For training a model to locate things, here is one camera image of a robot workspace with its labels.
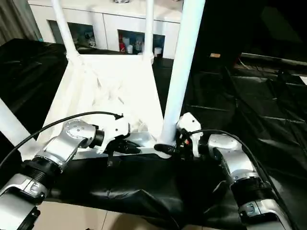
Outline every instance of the floor tile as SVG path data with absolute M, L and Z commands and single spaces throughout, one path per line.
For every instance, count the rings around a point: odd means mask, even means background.
M 43 202 L 34 230 L 101 230 L 107 211 L 54 202 Z

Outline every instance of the black plastic sheet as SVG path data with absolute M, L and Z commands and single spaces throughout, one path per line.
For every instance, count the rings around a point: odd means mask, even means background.
M 31 132 L 42 126 L 66 65 L 62 45 L 13 40 L 0 47 L 0 97 Z M 165 59 L 153 65 L 163 110 L 171 66 Z M 307 86 L 287 73 L 192 70 L 183 106 L 203 128 L 233 133 L 251 148 L 300 230 L 307 228 L 306 96 Z M 6 153 L 2 150 L 1 158 Z M 116 160 L 115 167 L 107 167 L 106 159 L 72 161 L 49 199 L 141 215 L 168 229 L 186 224 L 244 229 L 224 175 L 209 159 L 179 162 L 140 155 Z M 8 169 L 13 173 L 18 167 L 11 159 L 0 169 L 1 181 Z

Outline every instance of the bottle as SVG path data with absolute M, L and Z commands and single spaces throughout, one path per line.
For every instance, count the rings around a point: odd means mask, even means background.
M 119 35 L 119 51 L 121 53 L 126 52 L 126 48 L 125 48 L 125 44 L 123 43 L 123 36 L 122 35 Z

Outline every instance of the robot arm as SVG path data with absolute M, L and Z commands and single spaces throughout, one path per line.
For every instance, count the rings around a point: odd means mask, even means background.
M 195 158 L 200 157 L 198 146 L 202 133 L 196 131 L 200 130 L 200 126 L 190 113 L 184 114 L 177 124 L 183 135 L 180 143 L 184 142 L 182 146 L 192 143 Z M 275 200 L 271 185 L 260 177 L 239 141 L 225 134 L 212 134 L 208 140 L 208 148 L 210 156 L 220 162 L 228 178 L 241 220 L 248 230 L 292 229 L 287 216 Z
M 103 131 L 82 120 L 65 123 L 61 133 L 0 190 L 0 230 L 31 230 L 40 215 L 36 205 L 43 202 L 77 149 L 101 146 L 104 137 Z

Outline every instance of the small bottle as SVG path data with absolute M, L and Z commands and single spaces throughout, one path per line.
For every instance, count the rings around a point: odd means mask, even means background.
M 142 52 L 142 43 L 143 43 L 143 39 L 141 36 L 138 36 L 136 38 L 136 42 L 135 42 L 135 50 Z
M 123 43 L 123 36 L 122 35 L 119 35 L 119 51 L 121 53 L 126 52 L 126 48 L 125 48 L 125 44 Z
M 162 48 L 161 47 L 154 48 L 154 56 L 156 58 L 160 58 L 161 55 L 162 55 Z
M 133 53 L 133 45 L 127 46 L 127 53 L 132 54 Z

